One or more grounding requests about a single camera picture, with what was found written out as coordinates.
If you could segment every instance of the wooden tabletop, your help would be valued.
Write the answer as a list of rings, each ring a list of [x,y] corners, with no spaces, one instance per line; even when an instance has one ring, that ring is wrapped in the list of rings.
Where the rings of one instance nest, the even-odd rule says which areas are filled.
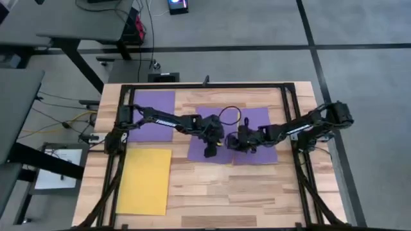
[[[317,106],[310,82],[295,82],[301,114]],[[109,132],[116,118],[121,84],[106,84],[101,96],[95,131]],[[268,107],[270,122],[285,123],[279,89],[176,89],[175,114],[195,114],[198,106]],[[166,216],[116,216],[116,228],[261,228],[304,224],[290,141],[275,146],[278,163],[230,166],[187,160],[190,136],[174,132],[172,142],[129,143],[128,148],[164,148],[173,152]],[[325,144],[318,147],[327,149]],[[320,196],[345,221],[344,209],[330,156],[310,153]],[[90,213],[101,195],[108,156],[91,151],[84,171],[73,225]],[[309,198],[310,212],[313,202]],[[111,202],[107,203],[108,223]]]

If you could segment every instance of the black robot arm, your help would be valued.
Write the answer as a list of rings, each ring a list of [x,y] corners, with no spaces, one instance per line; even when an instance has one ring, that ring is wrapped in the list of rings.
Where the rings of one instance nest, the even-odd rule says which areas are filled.
[[[326,111],[325,117],[321,116],[322,111]],[[245,118],[244,125],[238,127],[238,136],[227,136],[227,147],[236,151],[255,153],[258,146],[276,145],[287,136],[299,132],[297,147],[300,150],[311,151],[318,138],[332,130],[348,128],[353,123],[348,106],[339,101],[323,104],[289,123],[260,126],[256,131],[249,128],[249,119]]]
[[[133,112],[137,110],[142,119],[133,123]],[[217,153],[217,146],[221,146],[220,140],[224,138],[224,129],[217,115],[202,118],[201,115],[177,116],[161,112],[152,107],[140,107],[139,105],[125,105],[119,107],[118,121],[105,140],[105,151],[115,153],[122,151],[121,136],[123,133],[142,127],[146,123],[157,123],[169,126],[186,135],[194,135],[207,143],[204,150],[205,157],[213,157]]]

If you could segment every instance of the yellow cable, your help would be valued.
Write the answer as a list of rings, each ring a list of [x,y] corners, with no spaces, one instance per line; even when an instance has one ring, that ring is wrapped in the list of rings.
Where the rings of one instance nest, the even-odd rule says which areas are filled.
[[[88,115],[88,114],[97,114],[95,111],[87,111],[81,114],[76,115],[72,120],[68,121],[67,123],[71,126],[74,122],[76,122],[77,119],[79,119],[81,116]],[[64,130],[65,128],[59,128],[59,129],[54,129],[50,131],[31,131],[31,130],[21,130],[22,132],[28,132],[28,133],[53,133],[53,132],[59,132],[61,130]]]

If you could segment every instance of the gray floor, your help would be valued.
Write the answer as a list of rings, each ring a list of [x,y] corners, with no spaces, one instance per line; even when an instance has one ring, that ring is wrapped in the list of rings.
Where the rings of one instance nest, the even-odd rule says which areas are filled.
[[[317,44],[411,42],[410,1],[303,3]],[[307,44],[295,1],[191,0],[189,6],[190,13],[186,15],[165,13],[153,17],[157,47]],[[165,10],[165,0],[153,0],[154,15]],[[143,12],[143,22],[149,32],[145,46],[150,47],[147,11]],[[100,47],[110,46],[88,41],[80,46]],[[407,145],[411,128],[407,91],[411,84],[411,50],[319,51],[319,56],[331,98],[348,103],[356,120],[342,135],[368,225],[411,229],[411,155]],[[102,80],[107,81],[110,67],[102,67],[94,57],[84,55]],[[206,75],[212,81],[311,81],[317,102],[322,102],[309,51],[156,53],[155,58],[163,72],[179,72],[181,81],[202,81]],[[100,96],[64,55],[34,56],[28,68],[46,71],[42,86],[45,92],[72,98]],[[77,105],[46,96],[44,101]],[[61,120],[80,112],[40,103],[34,107]],[[50,123],[47,117],[32,112],[24,128],[32,130]],[[77,142],[77,134],[64,131],[21,140],[35,148],[43,141]],[[346,197],[344,186],[341,188]],[[23,192],[24,184],[18,184],[6,215],[0,220],[0,230],[57,230],[70,226],[76,195],[35,196],[28,211],[28,217],[35,218],[35,222],[11,226]],[[349,206],[347,212],[351,218]]]

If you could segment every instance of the white paper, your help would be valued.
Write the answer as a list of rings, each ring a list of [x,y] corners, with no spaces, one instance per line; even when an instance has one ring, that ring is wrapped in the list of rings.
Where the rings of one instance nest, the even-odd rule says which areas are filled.
[[[53,150],[45,150],[50,155]],[[53,156],[60,157],[62,160],[70,161],[73,164],[80,165],[83,150],[55,150]],[[34,189],[71,189],[76,187],[76,179],[52,173],[41,169],[37,177]]]

